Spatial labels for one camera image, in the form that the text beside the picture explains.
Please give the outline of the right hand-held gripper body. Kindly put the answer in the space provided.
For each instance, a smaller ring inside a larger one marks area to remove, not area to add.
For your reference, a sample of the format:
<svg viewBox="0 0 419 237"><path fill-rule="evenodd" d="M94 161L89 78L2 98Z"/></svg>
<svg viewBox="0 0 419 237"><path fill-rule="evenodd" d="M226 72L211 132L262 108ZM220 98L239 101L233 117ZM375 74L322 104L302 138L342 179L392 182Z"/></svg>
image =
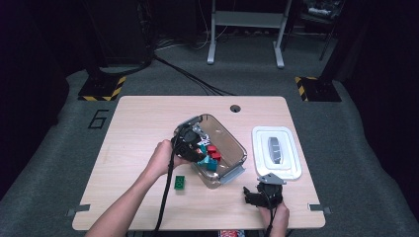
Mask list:
<svg viewBox="0 0 419 237"><path fill-rule="evenodd" d="M273 173L258 178L258 206L275 208L283 201L283 185L286 183Z"/></svg>

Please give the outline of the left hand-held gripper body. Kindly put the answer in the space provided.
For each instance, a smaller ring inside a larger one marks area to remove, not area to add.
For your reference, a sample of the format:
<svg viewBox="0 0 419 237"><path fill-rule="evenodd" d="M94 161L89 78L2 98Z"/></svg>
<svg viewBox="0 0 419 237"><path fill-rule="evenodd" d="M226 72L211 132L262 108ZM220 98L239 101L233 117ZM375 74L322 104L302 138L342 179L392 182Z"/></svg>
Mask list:
<svg viewBox="0 0 419 237"><path fill-rule="evenodd" d="M202 152L198 144L202 138L206 139L208 135L198 122L180 124L171 139L175 154L179 157L188 157L193 155L194 151Z"/></svg>

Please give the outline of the clear grey storage box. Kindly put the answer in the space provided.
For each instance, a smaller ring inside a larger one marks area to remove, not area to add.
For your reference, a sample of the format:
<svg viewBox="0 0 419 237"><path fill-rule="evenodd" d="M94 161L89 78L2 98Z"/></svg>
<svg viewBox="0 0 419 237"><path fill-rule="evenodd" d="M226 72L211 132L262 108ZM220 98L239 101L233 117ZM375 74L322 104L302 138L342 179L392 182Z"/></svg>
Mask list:
<svg viewBox="0 0 419 237"><path fill-rule="evenodd" d="M216 171L208 171L207 166L191 162L193 170L209 189L216 189L231 182L244 172L243 164L247 159L244 146L212 115L203 114L190 118L183 123L198 122L208 135L211 145L221 154Z"/></svg>

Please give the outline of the white lid with grey handle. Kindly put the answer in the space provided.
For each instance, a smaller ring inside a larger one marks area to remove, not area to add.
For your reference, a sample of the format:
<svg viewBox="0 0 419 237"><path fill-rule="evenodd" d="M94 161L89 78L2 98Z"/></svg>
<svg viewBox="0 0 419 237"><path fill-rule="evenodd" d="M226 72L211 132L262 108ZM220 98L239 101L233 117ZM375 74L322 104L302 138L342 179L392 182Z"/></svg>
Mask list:
<svg viewBox="0 0 419 237"><path fill-rule="evenodd" d="M286 181L302 173L292 132L285 126L255 126L252 129L253 158L259 176L273 173Z"/></svg>

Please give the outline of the person's right hand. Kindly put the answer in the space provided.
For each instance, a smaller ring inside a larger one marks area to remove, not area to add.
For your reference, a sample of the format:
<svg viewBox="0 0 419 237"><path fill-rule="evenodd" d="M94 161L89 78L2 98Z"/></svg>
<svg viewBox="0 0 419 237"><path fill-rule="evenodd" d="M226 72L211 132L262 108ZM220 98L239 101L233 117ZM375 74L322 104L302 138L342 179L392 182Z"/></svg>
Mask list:
<svg viewBox="0 0 419 237"><path fill-rule="evenodd" d="M262 216L263 225L267 228L272 225L271 232L286 232L289 226L290 211L282 202L276 208L274 220L271 220L271 212L266 207L259 207L259 212Z"/></svg>

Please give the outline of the person's left hand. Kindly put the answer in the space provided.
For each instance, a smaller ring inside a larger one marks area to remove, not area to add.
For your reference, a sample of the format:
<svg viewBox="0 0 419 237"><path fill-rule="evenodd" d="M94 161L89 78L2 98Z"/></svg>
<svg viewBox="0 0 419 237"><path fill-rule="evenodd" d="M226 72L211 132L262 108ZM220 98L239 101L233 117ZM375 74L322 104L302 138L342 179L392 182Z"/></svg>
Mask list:
<svg viewBox="0 0 419 237"><path fill-rule="evenodd" d="M172 143L169 140L164 139L157 144L143 173L148 178L158 179L168 172L171 158Z"/></svg>

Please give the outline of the black cabinet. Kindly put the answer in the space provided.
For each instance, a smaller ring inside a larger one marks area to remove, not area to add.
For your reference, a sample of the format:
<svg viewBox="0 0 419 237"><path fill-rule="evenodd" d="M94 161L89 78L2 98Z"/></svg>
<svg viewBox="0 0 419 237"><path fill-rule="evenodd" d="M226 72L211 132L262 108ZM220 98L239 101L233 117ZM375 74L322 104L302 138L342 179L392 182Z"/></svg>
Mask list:
<svg viewBox="0 0 419 237"><path fill-rule="evenodd" d="M137 0L84 0L108 65L141 65L151 56Z"/></svg>

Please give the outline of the dark curtain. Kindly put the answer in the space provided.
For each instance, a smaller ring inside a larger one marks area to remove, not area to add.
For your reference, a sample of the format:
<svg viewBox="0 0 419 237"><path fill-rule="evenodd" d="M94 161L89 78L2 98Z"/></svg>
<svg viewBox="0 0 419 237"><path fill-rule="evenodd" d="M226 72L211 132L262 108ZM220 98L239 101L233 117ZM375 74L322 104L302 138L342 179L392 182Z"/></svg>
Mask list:
<svg viewBox="0 0 419 237"><path fill-rule="evenodd" d="M0 198L57 123L82 68L78 0L0 0Z"/></svg>
<svg viewBox="0 0 419 237"><path fill-rule="evenodd" d="M344 86L381 166L419 215L419 0L373 0Z"/></svg>

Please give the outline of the thin black stand leg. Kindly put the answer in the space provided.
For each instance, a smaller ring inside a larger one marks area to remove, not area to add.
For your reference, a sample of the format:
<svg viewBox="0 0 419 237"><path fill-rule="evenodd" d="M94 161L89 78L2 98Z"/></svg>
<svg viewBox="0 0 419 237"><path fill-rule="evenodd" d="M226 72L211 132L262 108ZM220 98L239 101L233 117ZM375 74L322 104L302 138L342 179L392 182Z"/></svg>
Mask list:
<svg viewBox="0 0 419 237"><path fill-rule="evenodd" d="M335 31L336 31L336 24L333 25L333 27L331 28L331 31L326 35L325 45L323 46L323 49L322 49L321 54L320 54L320 57L319 57L319 60L320 61L323 60L323 58L325 56L325 53L326 53L326 51L328 49L328 46L329 46L329 44L330 44L333 36L335 35Z"/></svg>

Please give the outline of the cluttered dark shelf items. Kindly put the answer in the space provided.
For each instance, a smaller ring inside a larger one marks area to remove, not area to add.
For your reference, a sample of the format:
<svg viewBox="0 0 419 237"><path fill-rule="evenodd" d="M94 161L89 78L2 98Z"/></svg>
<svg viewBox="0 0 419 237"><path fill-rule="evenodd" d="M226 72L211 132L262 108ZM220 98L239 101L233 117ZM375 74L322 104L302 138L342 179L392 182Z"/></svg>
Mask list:
<svg viewBox="0 0 419 237"><path fill-rule="evenodd" d="M305 12L323 19L337 18L345 3L344 0L303 0Z"/></svg>

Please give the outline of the grey metal table bracket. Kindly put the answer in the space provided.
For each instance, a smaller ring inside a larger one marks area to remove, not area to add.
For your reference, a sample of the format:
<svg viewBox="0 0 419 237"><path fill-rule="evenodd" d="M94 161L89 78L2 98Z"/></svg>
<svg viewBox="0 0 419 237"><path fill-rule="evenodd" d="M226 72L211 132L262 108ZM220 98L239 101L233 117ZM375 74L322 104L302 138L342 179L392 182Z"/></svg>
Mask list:
<svg viewBox="0 0 419 237"><path fill-rule="evenodd" d="M332 213L332 210L329 206L324 206L323 204L320 204L320 203L309 203L307 207L310 211L320 211L323 214Z"/></svg>

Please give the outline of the black yellow striped base plate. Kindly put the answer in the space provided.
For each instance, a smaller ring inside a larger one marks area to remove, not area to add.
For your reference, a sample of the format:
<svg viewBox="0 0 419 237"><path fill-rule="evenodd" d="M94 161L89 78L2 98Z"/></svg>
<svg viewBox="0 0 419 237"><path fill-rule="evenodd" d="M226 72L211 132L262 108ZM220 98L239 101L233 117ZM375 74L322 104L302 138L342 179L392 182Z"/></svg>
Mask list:
<svg viewBox="0 0 419 237"><path fill-rule="evenodd" d="M322 82L316 77L295 77L294 80L304 102L341 102L331 82Z"/></svg>
<svg viewBox="0 0 419 237"><path fill-rule="evenodd" d="M78 93L82 101L114 101L122 90L125 77L111 77L101 82L87 80Z"/></svg>

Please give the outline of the black stand post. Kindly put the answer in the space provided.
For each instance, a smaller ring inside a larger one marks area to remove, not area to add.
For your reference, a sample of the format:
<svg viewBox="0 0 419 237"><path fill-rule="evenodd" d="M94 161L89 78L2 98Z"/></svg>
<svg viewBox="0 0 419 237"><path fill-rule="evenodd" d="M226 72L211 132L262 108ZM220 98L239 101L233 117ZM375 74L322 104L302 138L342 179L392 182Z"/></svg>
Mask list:
<svg viewBox="0 0 419 237"><path fill-rule="evenodd" d="M85 63L85 67L92 80L101 81L104 79L104 74L95 60L88 60Z"/></svg>
<svg viewBox="0 0 419 237"><path fill-rule="evenodd" d="M343 52L345 47L345 16L347 8L347 0L342 0L339 15L335 18L334 30L337 31L337 41L335 47L320 75L320 80L330 83L337 75L338 69L343 60Z"/></svg>

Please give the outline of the white metal desk frame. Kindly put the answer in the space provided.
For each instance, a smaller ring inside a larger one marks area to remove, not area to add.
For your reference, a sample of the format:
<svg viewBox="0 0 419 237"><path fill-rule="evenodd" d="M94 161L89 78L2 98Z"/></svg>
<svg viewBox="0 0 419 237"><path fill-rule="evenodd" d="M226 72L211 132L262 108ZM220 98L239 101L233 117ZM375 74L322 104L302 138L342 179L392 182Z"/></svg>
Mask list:
<svg viewBox="0 0 419 237"><path fill-rule="evenodd" d="M279 30L278 38L273 42L273 48L277 67L284 69L285 63L281 46L292 2L293 0L285 0L285 9L282 13L260 13L218 11L216 9L216 0L211 0L210 44L207 64L214 64L216 50L215 29L217 26L265 28Z"/></svg>

